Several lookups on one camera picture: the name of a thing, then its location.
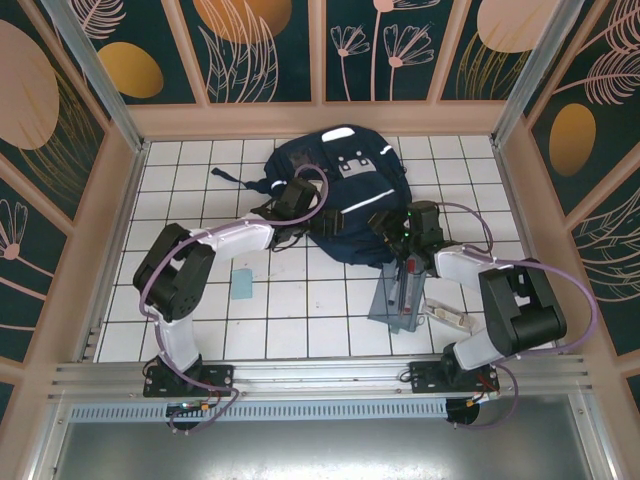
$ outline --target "white tile floor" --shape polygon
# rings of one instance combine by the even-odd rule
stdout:
[[[522,258],[518,232],[486,137],[385,136],[407,168],[414,200],[452,201],[479,209],[497,241],[494,252]],[[154,143],[140,185],[95,361],[145,361],[157,352],[152,326],[137,311],[133,273],[162,228],[227,223],[264,203],[264,195],[209,174],[213,165],[243,180],[262,178],[262,167],[286,140]],[[480,224],[450,209],[447,235],[486,242]],[[230,299],[231,271],[250,268],[253,297]],[[308,241],[280,253],[255,252],[216,264],[194,330],[205,360],[347,357],[440,352],[464,334],[427,321],[415,333],[391,334],[366,318],[379,271],[337,263]],[[477,293],[443,279],[427,279],[425,294],[473,313]]]

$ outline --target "black strap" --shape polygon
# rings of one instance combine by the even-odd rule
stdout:
[[[235,178],[234,176],[229,175],[224,170],[220,170],[218,167],[216,167],[213,170],[211,170],[211,174],[212,175],[216,175],[218,177],[222,177],[225,180],[228,180],[230,182],[240,183],[247,190],[254,190],[254,191],[258,192],[258,193],[262,193],[262,194],[265,194],[265,195],[271,194],[271,185],[269,185],[269,180],[267,180],[266,178],[263,178],[262,180],[258,180],[257,182],[252,182],[252,181],[243,182],[243,181]]]

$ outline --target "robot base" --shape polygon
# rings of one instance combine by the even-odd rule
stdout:
[[[160,359],[157,366],[148,367],[145,371],[143,396],[146,398],[168,397],[207,397],[209,392],[205,389],[194,387],[175,375]],[[185,373],[201,383],[211,384],[214,387],[233,386],[233,365],[203,365],[196,362]],[[228,397],[230,392],[219,392],[220,396]]]

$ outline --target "white tile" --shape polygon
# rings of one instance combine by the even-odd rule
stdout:
[[[386,142],[393,147],[393,150],[398,155],[398,158],[402,158],[402,151],[400,149],[400,140],[398,137],[394,137],[393,135],[383,135]]]
[[[433,158],[429,137],[400,137],[399,140],[404,160]]]
[[[307,356],[307,319],[269,320],[267,358],[303,358]]]
[[[347,278],[380,278],[381,270],[379,268],[371,268],[367,265],[349,265],[346,264]]]
[[[502,183],[498,165],[493,158],[468,158],[467,167],[473,183]]]
[[[347,311],[349,315],[369,315],[378,280],[347,281]]]
[[[270,199],[269,195],[263,195],[253,190],[240,190],[238,218],[244,217],[252,208],[259,207]]]
[[[140,185],[141,192],[171,191],[173,179],[176,176],[176,167],[147,167],[144,169],[144,177]]]
[[[452,240],[461,243],[485,240],[482,224],[470,213],[447,213],[446,219]]]
[[[447,345],[469,337],[468,333],[449,327],[437,320],[429,319],[428,321],[433,338],[433,353],[442,353]]]
[[[204,361],[222,360],[226,322],[193,322],[193,336]]]
[[[229,320],[225,360],[263,359],[266,334],[266,320]]]
[[[248,268],[254,282],[266,282],[269,279],[269,251],[258,250],[243,253],[233,258],[232,270]]]
[[[153,142],[147,165],[176,165],[181,142]]]
[[[433,158],[464,158],[458,137],[429,137]]]
[[[427,278],[424,282],[426,298],[437,300],[457,310],[464,311],[460,284],[444,278]]]
[[[123,255],[120,273],[118,273],[118,284],[133,285],[133,275],[146,256],[147,252],[126,252]]]
[[[147,322],[147,329],[144,332],[144,340],[142,342],[142,352],[140,353],[140,361],[147,362],[160,353],[160,347],[156,340],[156,332],[153,323]]]
[[[164,227],[164,219],[131,222],[127,250],[149,250]]]
[[[464,303],[467,306],[467,312],[481,312],[484,310],[482,295],[480,295],[480,292],[476,292],[471,288],[463,286],[462,294],[464,295]]]
[[[510,212],[483,212],[482,218],[489,224],[494,240],[520,240]]]
[[[208,191],[204,199],[203,218],[236,218],[237,190]]]
[[[221,165],[220,170],[228,173],[233,178],[240,179],[240,164],[237,165]],[[213,168],[209,168],[209,181],[207,183],[207,190],[238,190],[240,184],[238,182],[232,182],[225,180],[224,178],[211,173]]]
[[[308,288],[310,317],[346,315],[344,280],[309,282]]]
[[[418,200],[431,200],[432,202],[441,202],[442,195],[438,185],[411,185],[411,198],[414,202]]]
[[[216,140],[211,150],[211,163],[240,163],[242,161],[242,140]]]
[[[351,355],[390,355],[389,326],[365,317],[349,317]]]
[[[265,163],[274,149],[273,140],[245,140],[242,163]]]
[[[336,262],[321,248],[307,249],[309,280],[344,279],[344,263]]]
[[[349,334],[346,318],[309,319],[309,357],[346,357]]]
[[[307,251],[305,248],[289,248],[282,252],[271,252],[269,280],[306,280]]]
[[[204,190],[200,192],[173,192],[169,219],[202,217],[203,201]]]
[[[144,317],[138,310],[140,292],[133,285],[123,285],[115,288],[109,322],[144,322]]]
[[[307,316],[305,282],[271,282],[269,284],[269,318]]]
[[[140,358],[144,323],[108,323],[99,362],[137,362]]]
[[[209,176],[208,165],[180,165],[174,190],[204,190]]]
[[[493,158],[493,150],[489,137],[484,135],[462,136],[460,137],[464,156],[467,158]]]
[[[440,184],[471,183],[464,160],[436,160],[435,163]]]
[[[496,210],[511,210],[507,194],[501,184],[493,185],[474,185],[478,199],[478,207],[483,212]]]
[[[213,265],[211,266],[211,270],[209,270],[209,277],[207,278],[207,282],[218,283],[218,282],[230,282],[230,281],[231,281],[231,260],[220,262],[220,261],[216,261],[214,257]]]
[[[264,173],[264,163],[243,163],[240,173],[240,180],[243,182],[257,182],[266,177]]]
[[[180,160],[182,165],[209,165],[211,141],[182,142]]]
[[[493,255],[507,260],[521,260],[525,257],[520,242],[495,242],[493,244]]]
[[[426,321],[422,325],[418,325],[415,332],[400,330],[398,333],[392,333],[391,346],[394,355],[433,353],[431,335]]]
[[[437,185],[436,166],[433,160],[405,160],[409,185]]]
[[[228,283],[209,283],[204,287],[202,299],[193,311],[194,320],[223,320],[227,318],[229,302]]]
[[[229,319],[267,318],[267,284],[254,283],[253,297],[229,300]]]
[[[167,218],[171,192],[143,192],[138,194],[135,220],[164,220]]]
[[[441,185],[442,199],[445,202],[458,203],[469,207],[472,210],[478,210],[478,204],[476,203],[476,197],[473,193],[471,185]],[[445,212],[462,212],[463,210],[456,207],[444,207]]]

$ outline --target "navy backpack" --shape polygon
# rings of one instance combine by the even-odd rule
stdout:
[[[275,149],[264,166],[266,178],[242,182],[249,190],[279,197],[297,167],[315,164],[329,180],[325,208],[344,214],[344,229],[335,236],[310,234],[338,262],[380,267],[393,254],[368,225],[381,210],[406,210],[411,192],[405,169],[391,145],[373,130],[341,125],[291,140]],[[238,181],[219,168],[213,175]],[[317,173],[304,172],[307,180]]]

